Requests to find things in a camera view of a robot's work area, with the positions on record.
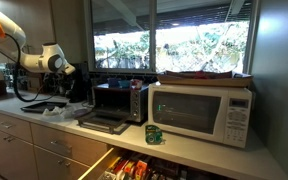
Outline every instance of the kitchen counter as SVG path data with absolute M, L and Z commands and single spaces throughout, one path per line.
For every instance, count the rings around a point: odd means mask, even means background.
M 25 99 L 30 99 L 34 95 L 26 92 L 21 94 Z M 53 97 L 48 101 L 68 102 L 68 99 Z M 45 119 L 41 114 L 23 112 L 20 109 L 36 103 L 38 102 L 22 102 L 9 90 L 7 95 L 0 96 L 0 113 L 234 179 L 288 179 L 252 129 L 245 149 L 165 132 L 163 132 L 163 139 L 166 140 L 164 145 L 147 145 L 145 142 L 147 123 L 141 126 L 131 125 L 121 135 L 111 135 L 81 128 L 78 126 L 78 121 L 72 118 Z M 81 103 L 68 103 L 67 107 L 80 108 Z

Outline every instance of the cable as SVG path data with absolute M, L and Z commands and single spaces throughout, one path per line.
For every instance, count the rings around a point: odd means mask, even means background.
M 40 87 L 36 96 L 33 98 L 33 99 L 24 99 L 20 93 L 18 92 L 18 87 L 17 87 L 17 77 L 18 77 L 18 70 L 20 69 L 20 60 L 21 60 L 21 48 L 20 48 L 20 45 L 18 44 L 18 42 L 14 39 L 13 36 L 9 35 L 9 34 L 6 34 L 8 37 L 10 37 L 16 44 L 16 47 L 17 47 L 17 61 L 15 63 L 15 69 L 14 69 L 14 74 L 13 74 L 13 88 L 14 88 L 14 93 L 15 95 L 17 96 L 18 99 L 20 99 L 21 101 L 23 102 L 33 102 L 33 101 L 45 101 L 45 100 L 48 100 L 48 99 L 51 99 L 53 96 L 55 96 L 56 94 L 56 91 L 54 93 L 54 95 L 51 95 L 50 97 L 48 98 L 45 98 L 45 99 L 36 99 L 37 96 L 39 95 L 41 89 L 43 88 Z
M 10 56 L 6 55 L 3 51 L 0 50 L 0 53 L 3 54 L 5 57 L 7 57 L 8 59 L 10 59 L 11 61 L 13 62 L 16 62 L 14 61 Z

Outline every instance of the microwave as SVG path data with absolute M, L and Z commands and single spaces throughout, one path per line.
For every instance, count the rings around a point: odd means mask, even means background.
M 245 148 L 252 92 L 246 88 L 149 85 L 148 124 L 162 131 Z

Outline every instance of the gray wall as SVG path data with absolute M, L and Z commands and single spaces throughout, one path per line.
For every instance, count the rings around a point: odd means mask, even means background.
M 251 74 L 252 125 L 288 174 L 288 0 L 262 0 Z

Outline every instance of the black object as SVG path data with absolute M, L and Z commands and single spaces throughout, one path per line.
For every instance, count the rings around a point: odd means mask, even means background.
M 122 134 L 130 124 L 126 124 L 127 119 L 123 116 L 111 116 L 91 111 L 83 116 L 75 118 L 78 120 L 78 125 L 83 128 L 102 131 L 109 134 Z
M 40 102 L 37 104 L 33 104 L 30 106 L 22 107 L 21 110 L 24 112 L 36 112 L 36 113 L 43 113 L 45 109 L 48 109 L 49 111 L 53 111 L 53 109 L 57 107 L 64 107 L 66 106 L 65 102 Z
M 92 92 L 92 89 L 89 89 L 87 91 L 87 102 L 88 102 L 88 105 L 93 105 L 93 92 Z
M 71 91 L 66 95 L 70 98 L 70 103 L 77 103 L 86 100 L 87 89 L 85 88 L 85 83 L 83 81 L 82 71 L 76 69 L 72 74 L 73 82 Z

